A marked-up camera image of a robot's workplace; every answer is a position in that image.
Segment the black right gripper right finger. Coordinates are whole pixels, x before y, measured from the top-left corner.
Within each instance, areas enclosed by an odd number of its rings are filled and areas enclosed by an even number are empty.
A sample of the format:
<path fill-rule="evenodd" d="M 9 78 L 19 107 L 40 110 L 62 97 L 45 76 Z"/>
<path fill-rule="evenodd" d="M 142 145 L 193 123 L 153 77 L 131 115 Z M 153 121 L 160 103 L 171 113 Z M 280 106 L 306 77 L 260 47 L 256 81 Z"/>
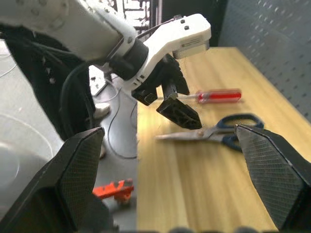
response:
<path fill-rule="evenodd" d="M 235 128 L 247 169 L 278 230 L 311 229 L 311 164 L 281 135 Z"/>

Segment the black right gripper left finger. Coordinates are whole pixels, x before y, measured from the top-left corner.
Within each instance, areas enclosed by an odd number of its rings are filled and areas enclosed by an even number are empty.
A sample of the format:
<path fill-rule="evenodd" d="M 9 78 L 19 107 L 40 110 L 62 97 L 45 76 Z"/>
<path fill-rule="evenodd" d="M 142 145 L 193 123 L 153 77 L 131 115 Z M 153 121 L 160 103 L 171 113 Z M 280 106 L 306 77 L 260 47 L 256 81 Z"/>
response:
<path fill-rule="evenodd" d="M 2 233 L 108 233 L 109 209 L 93 193 L 104 131 L 69 138 L 0 221 Z"/>

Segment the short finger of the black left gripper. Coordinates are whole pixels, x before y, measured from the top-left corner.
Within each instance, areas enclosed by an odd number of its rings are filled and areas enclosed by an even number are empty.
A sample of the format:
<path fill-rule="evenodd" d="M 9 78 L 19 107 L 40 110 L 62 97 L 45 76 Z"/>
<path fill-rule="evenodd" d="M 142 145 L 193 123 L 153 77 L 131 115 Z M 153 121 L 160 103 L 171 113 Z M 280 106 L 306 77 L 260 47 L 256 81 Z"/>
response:
<path fill-rule="evenodd" d="M 133 90 L 132 97 L 145 106 L 149 106 L 158 98 L 155 88 Z"/>

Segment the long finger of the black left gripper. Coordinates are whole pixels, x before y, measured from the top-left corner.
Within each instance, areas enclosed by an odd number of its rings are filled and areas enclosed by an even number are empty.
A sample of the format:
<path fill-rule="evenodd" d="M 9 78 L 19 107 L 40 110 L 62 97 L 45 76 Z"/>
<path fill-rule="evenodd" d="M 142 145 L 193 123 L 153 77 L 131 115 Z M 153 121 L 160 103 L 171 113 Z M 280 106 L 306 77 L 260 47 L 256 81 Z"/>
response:
<path fill-rule="evenodd" d="M 198 113 L 190 106 L 178 99 L 178 94 L 189 95 L 189 88 L 185 80 L 175 83 L 172 79 L 161 84 L 163 102 L 156 111 L 181 128 L 197 130 L 202 128 Z"/>

